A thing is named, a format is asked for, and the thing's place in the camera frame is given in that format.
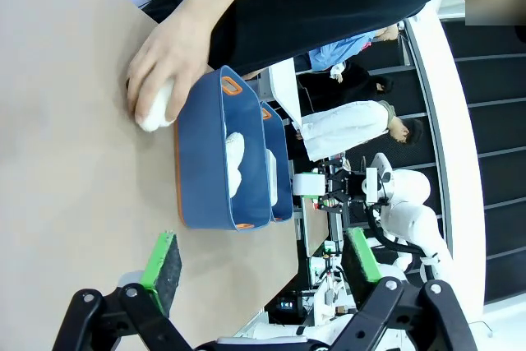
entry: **blue storage basket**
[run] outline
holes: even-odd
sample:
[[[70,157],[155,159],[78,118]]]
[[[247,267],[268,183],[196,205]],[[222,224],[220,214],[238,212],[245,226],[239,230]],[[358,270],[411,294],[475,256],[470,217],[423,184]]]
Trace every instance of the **blue storage basket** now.
[[[224,124],[239,132],[245,153],[241,185],[228,194]],[[272,216],[261,106],[254,91],[229,67],[204,75],[175,122],[178,209],[196,229],[257,229]]]
[[[281,117],[267,104],[261,103],[265,143],[276,158],[278,202],[272,207],[274,221],[286,221],[293,216],[293,191],[288,173],[288,154],[285,129]]]

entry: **blue shirt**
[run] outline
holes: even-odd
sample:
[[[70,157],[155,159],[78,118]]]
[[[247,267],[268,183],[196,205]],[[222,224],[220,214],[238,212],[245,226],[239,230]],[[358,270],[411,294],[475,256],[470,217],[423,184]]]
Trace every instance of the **blue shirt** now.
[[[312,71],[321,72],[322,70],[346,61],[362,51],[362,48],[367,43],[372,42],[375,34],[376,30],[373,30],[372,32],[349,37],[348,39],[343,39],[309,51]]]

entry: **white lab coat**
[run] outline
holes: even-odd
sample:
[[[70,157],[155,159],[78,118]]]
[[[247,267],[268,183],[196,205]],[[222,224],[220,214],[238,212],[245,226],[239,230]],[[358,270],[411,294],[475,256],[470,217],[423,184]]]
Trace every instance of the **white lab coat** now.
[[[375,101],[352,102],[302,117],[303,143],[311,161],[340,154],[387,132],[389,114]]]

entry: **bolt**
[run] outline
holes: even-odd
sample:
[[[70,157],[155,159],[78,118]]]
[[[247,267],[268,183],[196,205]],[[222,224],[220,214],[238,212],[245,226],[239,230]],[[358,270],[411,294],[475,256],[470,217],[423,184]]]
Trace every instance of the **bolt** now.
[[[442,292],[442,287],[439,284],[433,284],[431,286],[431,292],[438,294]]]
[[[385,286],[386,286],[388,289],[390,289],[391,291],[394,291],[394,290],[398,287],[398,285],[396,284],[396,282],[393,281],[392,279],[390,279],[389,281],[387,281],[387,282],[385,283]]]
[[[137,296],[137,290],[135,288],[127,289],[126,296],[128,296],[129,298],[133,298],[133,297]]]

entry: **person in white coat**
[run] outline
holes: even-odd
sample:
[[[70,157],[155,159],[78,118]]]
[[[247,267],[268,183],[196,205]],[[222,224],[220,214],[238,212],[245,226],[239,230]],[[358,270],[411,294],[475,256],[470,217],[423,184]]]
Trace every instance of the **person in white coat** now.
[[[293,129],[288,130],[289,158],[301,157],[306,150],[309,160],[316,162],[385,133],[400,143],[412,145],[420,140],[422,130],[421,121],[396,117],[395,108],[384,100],[347,103],[303,117],[301,128],[293,122]],[[291,132],[295,133],[295,139],[291,138]]]

